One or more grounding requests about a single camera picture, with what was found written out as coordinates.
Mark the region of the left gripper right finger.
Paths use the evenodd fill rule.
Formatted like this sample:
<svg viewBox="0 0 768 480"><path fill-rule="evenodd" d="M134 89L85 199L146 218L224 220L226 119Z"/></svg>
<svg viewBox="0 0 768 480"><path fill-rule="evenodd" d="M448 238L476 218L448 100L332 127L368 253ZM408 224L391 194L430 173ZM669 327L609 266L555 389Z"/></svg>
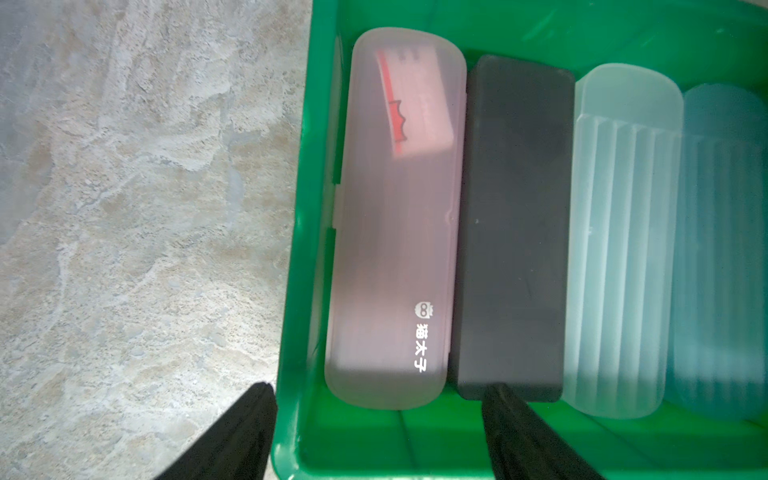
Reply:
<svg viewBox="0 0 768 480"><path fill-rule="evenodd" d="M497 479L604 479L508 386L487 387L481 410Z"/></svg>

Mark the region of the translucent pink pencil case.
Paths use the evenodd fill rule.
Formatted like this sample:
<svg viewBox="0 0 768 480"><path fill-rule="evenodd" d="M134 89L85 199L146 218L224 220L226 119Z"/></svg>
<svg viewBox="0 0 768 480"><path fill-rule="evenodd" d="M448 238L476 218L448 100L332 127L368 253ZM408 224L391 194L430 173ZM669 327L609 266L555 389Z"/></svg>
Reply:
<svg viewBox="0 0 768 480"><path fill-rule="evenodd" d="M349 404L413 409L445 385L466 80L434 34L375 28L354 45L325 357Z"/></svg>

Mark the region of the black pencil case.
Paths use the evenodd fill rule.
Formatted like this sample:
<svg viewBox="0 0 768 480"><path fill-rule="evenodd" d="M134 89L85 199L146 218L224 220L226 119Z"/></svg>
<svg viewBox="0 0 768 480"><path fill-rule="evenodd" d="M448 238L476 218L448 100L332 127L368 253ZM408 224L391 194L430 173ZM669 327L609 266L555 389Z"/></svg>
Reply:
<svg viewBox="0 0 768 480"><path fill-rule="evenodd" d="M532 61L485 55L470 73L449 357L467 400L561 396L574 93Z"/></svg>

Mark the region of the clear ribbed pencil case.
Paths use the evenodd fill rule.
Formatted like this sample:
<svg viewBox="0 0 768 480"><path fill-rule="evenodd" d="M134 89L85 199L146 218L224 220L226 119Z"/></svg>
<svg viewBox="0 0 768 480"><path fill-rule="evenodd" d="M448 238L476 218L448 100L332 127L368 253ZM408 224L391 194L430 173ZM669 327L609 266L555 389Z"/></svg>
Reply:
<svg viewBox="0 0 768 480"><path fill-rule="evenodd" d="M619 63L575 94L563 397L588 415L641 418L665 391L683 97Z"/></svg>

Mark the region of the green storage tray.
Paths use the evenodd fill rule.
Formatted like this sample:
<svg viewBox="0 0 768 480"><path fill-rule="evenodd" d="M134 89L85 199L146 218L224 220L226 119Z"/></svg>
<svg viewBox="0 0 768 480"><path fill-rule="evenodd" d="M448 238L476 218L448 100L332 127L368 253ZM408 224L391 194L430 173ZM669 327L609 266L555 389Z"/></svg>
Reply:
<svg viewBox="0 0 768 480"><path fill-rule="evenodd" d="M740 1L317 1L312 7L273 464L282 479L763 479L767 421L720 421L663 404L638 420L565 402L522 409L447 388L404 412L367 410L327 388L323 364L352 47L377 27L423 30L469 63L484 54L582 76L606 63L682 89L767 93L767 12Z"/></svg>

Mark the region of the teal ribbed pencil case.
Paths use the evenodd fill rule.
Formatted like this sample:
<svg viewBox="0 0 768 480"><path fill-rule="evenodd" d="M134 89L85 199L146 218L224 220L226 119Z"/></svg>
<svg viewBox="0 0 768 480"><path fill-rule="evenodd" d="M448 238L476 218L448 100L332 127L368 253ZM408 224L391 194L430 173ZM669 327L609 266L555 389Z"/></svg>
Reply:
<svg viewBox="0 0 768 480"><path fill-rule="evenodd" d="M684 95L666 398L728 420L767 408L767 106L734 85Z"/></svg>

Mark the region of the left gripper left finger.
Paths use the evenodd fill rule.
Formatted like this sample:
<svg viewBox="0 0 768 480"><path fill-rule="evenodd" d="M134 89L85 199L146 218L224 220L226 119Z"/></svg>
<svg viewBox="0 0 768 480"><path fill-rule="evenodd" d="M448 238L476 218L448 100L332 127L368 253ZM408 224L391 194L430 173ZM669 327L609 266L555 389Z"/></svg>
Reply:
<svg viewBox="0 0 768 480"><path fill-rule="evenodd" d="M255 383L173 464L162 480L262 479L278 406L273 387Z"/></svg>

